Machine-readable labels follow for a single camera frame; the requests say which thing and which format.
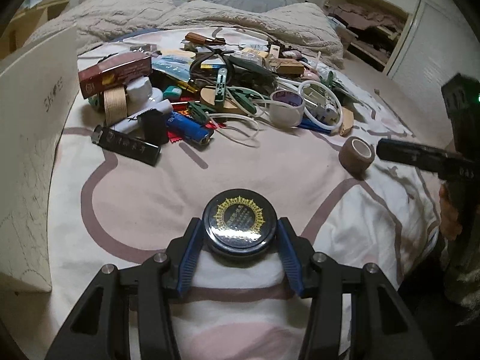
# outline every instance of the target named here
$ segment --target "blue lighter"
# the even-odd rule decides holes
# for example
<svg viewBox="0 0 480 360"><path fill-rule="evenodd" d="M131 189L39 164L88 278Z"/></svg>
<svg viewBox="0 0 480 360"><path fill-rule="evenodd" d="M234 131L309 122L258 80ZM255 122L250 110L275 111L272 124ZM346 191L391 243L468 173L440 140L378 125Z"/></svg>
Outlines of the blue lighter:
<svg viewBox="0 0 480 360"><path fill-rule="evenodd" d="M211 128L202 127L197 122L178 112L171 112L168 115L166 127L181 137L199 145L207 145L210 142L210 137L214 133L214 130Z"/></svg>

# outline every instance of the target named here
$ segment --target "cardboard box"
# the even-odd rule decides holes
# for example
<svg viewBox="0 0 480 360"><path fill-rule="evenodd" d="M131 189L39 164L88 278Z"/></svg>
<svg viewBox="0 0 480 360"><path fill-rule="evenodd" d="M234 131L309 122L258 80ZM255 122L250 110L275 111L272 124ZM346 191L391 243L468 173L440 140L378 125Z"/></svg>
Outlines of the cardboard box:
<svg viewBox="0 0 480 360"><path fill-rule="evenodd" d="M106 89L126 85L152 73L152 57L140 51L124 52L78 72L84 99Z"/></svg>
<svg viewBox="0 0 480 360"><path fill-rule="evenodd" d="M301 62L289 58L267 58L267 67L277 74L301 76L305 67Z"/></svg>

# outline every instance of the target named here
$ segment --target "red box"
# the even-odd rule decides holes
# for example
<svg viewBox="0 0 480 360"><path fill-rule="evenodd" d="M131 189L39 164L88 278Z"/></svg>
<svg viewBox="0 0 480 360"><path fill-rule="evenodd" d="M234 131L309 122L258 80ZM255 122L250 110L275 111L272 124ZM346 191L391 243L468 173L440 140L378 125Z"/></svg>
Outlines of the red box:
<svg viewBox="0 0 480 360"><path fill-rule="evenodd" d="M140 51L124 52L78 72L84 99L106 89L126 85L152 73L152 57Z"/></svg>

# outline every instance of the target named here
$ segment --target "pile of items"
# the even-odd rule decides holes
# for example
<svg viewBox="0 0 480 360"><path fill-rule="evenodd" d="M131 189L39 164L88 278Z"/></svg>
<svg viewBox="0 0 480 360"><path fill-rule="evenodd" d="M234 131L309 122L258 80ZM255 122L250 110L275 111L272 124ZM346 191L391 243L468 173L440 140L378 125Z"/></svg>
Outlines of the pile of items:
<svg viewBox="0 0 480 360"><path fill-rule="evenodd" d="M346 135L353 125L353 113L342 106L352 95L332 71L317 69L320 53L309 61L275 42L231 50L224 38L193 32L182 46L160 52L154 44L135 45L79 72L83 97L105 113L93 143L154 166L169 141L208 145L215 130L234 142L252 140L264 115L277 128L326 134ZM254 133L231 136L232 119L248 121ZM142 136L128 135L134 131Z"/></svg>

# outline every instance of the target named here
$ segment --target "round tin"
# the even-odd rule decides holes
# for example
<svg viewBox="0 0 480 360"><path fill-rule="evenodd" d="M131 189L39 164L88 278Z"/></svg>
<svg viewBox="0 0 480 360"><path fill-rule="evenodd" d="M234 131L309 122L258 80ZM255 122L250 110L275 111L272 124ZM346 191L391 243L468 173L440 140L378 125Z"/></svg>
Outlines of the round tin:
<svg viewBox="0 0 480 360"><path fill-rule="evenodd" d="M203 212L210 248L226 257L253 257L265 251L277 229L270 202L250 190L227 190L208 202Z"/></svg>

